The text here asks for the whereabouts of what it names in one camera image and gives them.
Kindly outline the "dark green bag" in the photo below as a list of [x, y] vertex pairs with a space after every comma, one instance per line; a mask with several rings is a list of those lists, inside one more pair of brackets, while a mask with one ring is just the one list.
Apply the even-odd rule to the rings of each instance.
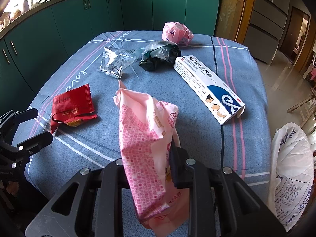
[[155, 71], [162, 66], [173, 67], [181, 50], [171, 41], [155, 41], [147, 45], [142, 54], [140, 67], [145, 71]]

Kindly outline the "clear printed plastic wrapper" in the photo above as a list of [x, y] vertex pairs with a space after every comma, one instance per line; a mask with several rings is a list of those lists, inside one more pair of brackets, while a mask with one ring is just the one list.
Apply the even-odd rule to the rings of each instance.
[[125, 50], [105, 47], [101, 64], [96, 70], [112, 78], [120, 79], [124, 74], [124, 70], [138, 60], [143, 50], [144, 48]]

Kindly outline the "wooden bench stool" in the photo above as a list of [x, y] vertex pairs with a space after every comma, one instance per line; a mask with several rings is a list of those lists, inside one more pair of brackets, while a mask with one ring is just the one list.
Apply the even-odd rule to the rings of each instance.
[[302, 118], [301, 128], [305, 126], [311, 117], [315, 118], [315, 90], [311, 88], [310, 92], [311, 94], [306, 99], [287, 110], [287, 113], [293, 113], [296, 110], [299, 112]]

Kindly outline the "white lined trash bin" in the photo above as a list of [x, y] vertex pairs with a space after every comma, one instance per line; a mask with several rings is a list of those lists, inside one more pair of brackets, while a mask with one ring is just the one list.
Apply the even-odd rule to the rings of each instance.
[[289, 232], [302, 216], [312, 192], [314, 157], [305, 132], [287, 123], [271, 142], [267, 207]]

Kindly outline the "wooden sliding door frame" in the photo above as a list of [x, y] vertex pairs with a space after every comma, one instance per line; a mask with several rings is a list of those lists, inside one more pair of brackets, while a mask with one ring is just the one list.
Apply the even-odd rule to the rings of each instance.
[[215, 36], [244, 43], [254, 0], [220, 0]]

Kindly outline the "long pink printed bag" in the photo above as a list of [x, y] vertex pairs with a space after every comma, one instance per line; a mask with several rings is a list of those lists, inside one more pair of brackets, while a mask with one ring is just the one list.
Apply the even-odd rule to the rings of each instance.
[[190, 191], [174, 187], [169, 165], [172, 140], [180, 144], [178, 107], [118, 83], [119, 147], [137, 218], [156, 236], [167, 236], [189, 217]]

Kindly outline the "red snack wrapper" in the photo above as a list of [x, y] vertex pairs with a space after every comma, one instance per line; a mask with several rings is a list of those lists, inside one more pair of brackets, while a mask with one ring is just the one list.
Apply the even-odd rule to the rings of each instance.
[[97, 117], [90, 86], [85, 84], [53, 98], [50, 130], [53, 134], [62, 124], [77, 127]]

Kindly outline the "white ointment box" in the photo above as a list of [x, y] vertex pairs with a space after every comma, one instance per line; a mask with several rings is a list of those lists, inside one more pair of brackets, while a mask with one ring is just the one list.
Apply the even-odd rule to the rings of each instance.
[[204, 63], [194, 56], [178, 57], [174, 69], [207, 106], [222, 125], [233, 117], [240, 117], [244, 102]]

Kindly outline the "silver refrigerator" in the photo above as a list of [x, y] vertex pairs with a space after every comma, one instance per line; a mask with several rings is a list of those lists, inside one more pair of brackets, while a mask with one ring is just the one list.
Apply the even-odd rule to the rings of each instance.
[[270, 64], [287, 21], [290, 0], [254, 0], [244, 45], [253, 58]]

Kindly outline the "teal lower kitchen cabinets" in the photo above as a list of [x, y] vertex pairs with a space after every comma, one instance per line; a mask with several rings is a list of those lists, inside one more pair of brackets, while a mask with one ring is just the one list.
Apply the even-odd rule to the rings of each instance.
[[1, 31], [1, 113], [28, 107], [57, 69], [99, 34], [180, 22], [213, 35], [221, 0], [51, 0]]

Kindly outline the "pink plastic bag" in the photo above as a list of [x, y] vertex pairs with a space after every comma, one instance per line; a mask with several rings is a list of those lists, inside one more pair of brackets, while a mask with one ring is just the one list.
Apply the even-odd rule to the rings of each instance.
[[192, 31], [182, 23], [167, 22], [163, 27], [162, 40], [164, 41], [188, 45], [193, 38]]

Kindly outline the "blue striped tablecloth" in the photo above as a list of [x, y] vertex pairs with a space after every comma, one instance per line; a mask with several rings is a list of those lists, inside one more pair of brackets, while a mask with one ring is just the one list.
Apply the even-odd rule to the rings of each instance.
[[49, 202], [26, 236], [267, 236], [267, 97], [233, 41], [196, 35], [172, 65], [151, 55], [115, 79], [105, 49], [152, 51], [157, 31], [103, 33], [70, 57], [13, 139], [51, 132], [25, 174]]

